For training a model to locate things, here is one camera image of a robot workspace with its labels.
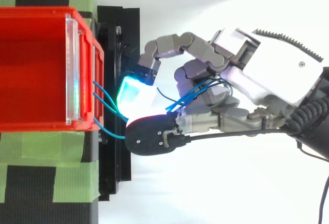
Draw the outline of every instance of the red storage bin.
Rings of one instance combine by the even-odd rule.
[[[0,133],[98,129],[103,61],[76,9],[0,8]]]

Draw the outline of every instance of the glowing object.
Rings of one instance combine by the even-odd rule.
[[[124,77],[117,97],[117,107],[123,116],[140,116],[150,109],[156,96],[156,87],[139,82],[132,77]]]

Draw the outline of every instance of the white background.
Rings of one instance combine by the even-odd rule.
[[[99,0],[99,5],[140,7],[141,49],[167,34],[191,31],[210,40],[224,27],[261,28],[284,32],[329,59],[328,4],[329,0]],[[155,84],[166,95],[178,98],[173,73],[190,59],[183,55],[162,61]],[[237,91],[235,96],[242,100],[241,107],[254,109]],[[154,105],[170,103],[158,95]],[[328,175],[328,163],[302,154],[287,135],[194,141],[166,155],[132,155],[132,181],[120,183],[110,202],[99,203],[99,223],[317,223]],[[323,223],[329,223],[327,205]]]

